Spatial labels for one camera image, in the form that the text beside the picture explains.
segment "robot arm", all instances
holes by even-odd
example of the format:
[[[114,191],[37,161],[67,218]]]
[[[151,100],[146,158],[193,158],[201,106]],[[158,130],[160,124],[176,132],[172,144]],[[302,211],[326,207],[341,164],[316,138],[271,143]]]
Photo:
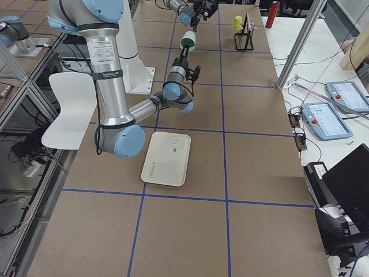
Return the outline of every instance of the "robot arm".
[[[23,53],[28,53],[36,48],[35,42],[22,21],[16,16],[0,18],[0,41],[5,47],[10,47],[15,42]]]
[[[156,93],[132,108],[128,107],[116,45],[118,21],[123,14],[122,0],[48,0],[48,8],[51,27],[86,39],[92,77],[103,112],[95,132],[95,143],[102,151],[120,157],[135,156],[145,142],[143,129],[135,123],[166,107],[176,107],[184,112],[191,110],[192,99],[180,87],[185,78],[190,80],[195,74],[188,68],[188,63],[172,68],[168,84],[174,85],[167,88],[168,92]],[[184,55],[182,60],[186,60],[187,54]],[[176,72],[184,77],[172,81]],[[167,99],[166,94],[178,97]]]
[[[192,6],[184,0],[163,0],[167,8],[175,11],[184,26],[190,25],[194,32],[197,31],[197,25],[201,17],[206,21],[217,10],[220,0],[194,0]]]

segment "tablet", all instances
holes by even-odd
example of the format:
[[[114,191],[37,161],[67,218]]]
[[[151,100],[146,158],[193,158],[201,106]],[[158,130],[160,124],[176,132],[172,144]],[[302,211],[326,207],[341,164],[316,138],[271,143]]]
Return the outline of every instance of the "tablet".
[[[335,102],[358,113],[369,113],[369,99],[354,82],[329,82],[326,88]],[[350,113],[343,108],[340,110],[346,114]]]
[[[302,113],[309,126],[321,140],[352,137],[353,133],[329,102],[303,104]]]

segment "computer monitor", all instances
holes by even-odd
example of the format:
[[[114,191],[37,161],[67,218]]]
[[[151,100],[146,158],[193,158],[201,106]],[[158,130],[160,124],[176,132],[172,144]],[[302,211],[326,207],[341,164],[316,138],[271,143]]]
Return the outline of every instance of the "computer monitor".
[[[368,146],[358,146],[322,178],[360,232],[369,231]]]

